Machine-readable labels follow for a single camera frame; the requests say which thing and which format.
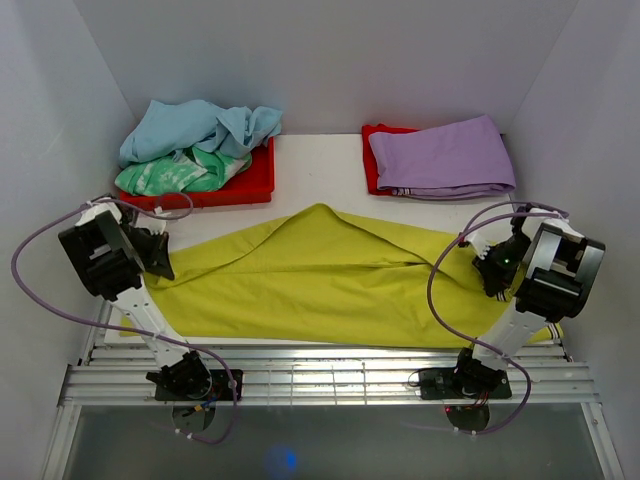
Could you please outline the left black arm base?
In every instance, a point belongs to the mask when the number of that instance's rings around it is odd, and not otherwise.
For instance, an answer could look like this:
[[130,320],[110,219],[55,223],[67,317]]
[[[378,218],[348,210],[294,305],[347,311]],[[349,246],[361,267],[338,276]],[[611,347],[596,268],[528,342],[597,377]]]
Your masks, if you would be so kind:
[[243,371],[231,370],[230,379],[224,369],[210,370],[207,375],[198,373],[195,379],[185,375],[177,381],[169,380],[161,372],[149,372],[146,379],[155,385],[154,399],[160,402],[190,402],[190,406],[173,406],[174,427],[193,433],[204,432],[211,426],[220,402],[232,400],[232,391],[238,400],[242,395]]

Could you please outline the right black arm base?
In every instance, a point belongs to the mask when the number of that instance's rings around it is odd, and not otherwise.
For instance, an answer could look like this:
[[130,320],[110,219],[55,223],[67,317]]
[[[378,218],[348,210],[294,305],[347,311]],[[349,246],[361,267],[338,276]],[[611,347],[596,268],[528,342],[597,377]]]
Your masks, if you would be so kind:
[[507,400],[512,397],[505,373],[498,376],[496,385],[463,376],[458,367],[423,368],[410,375],[410,387],[417,388],[422,400],[441,400],[453,428],[479,433],[485,431],[490,421],[490,400]]

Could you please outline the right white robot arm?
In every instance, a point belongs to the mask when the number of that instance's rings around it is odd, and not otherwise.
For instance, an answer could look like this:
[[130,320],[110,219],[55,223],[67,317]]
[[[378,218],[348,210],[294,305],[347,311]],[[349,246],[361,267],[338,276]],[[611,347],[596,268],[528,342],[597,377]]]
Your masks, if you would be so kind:
[[526,203],[516,212],[507,240],[492,245],[473,232],[462,241],[475,252],[472,265],[485,294],[508,302],[458,356],[451,382],[464,397],[504,386],[509,357],[546,327],[582,311],[605,255],[603,243],[574,230],[568,215],[553,207]]

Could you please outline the yellow-green trousers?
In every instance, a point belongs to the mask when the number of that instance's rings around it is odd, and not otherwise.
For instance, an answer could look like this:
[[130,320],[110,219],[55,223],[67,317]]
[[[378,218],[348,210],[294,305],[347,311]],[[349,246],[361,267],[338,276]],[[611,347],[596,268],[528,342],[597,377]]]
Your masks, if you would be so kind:
[[459,348],[507,305],[451,241],[316,204],[174,252],[174,280],[144,281],[189,338]]

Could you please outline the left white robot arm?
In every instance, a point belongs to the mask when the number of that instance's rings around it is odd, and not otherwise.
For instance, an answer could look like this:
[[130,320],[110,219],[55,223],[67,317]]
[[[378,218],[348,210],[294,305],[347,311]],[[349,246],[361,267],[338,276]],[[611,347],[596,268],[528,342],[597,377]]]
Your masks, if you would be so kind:
[[157,365],[147,379],[179,398],[199,400],[211,392],[212,376],[199,353],[170,326],[144,281],[146,273],[175,278],[166,226],[164,219],[141,219],[101,200],[58,238],[88,292],[109,302],[142,332]]

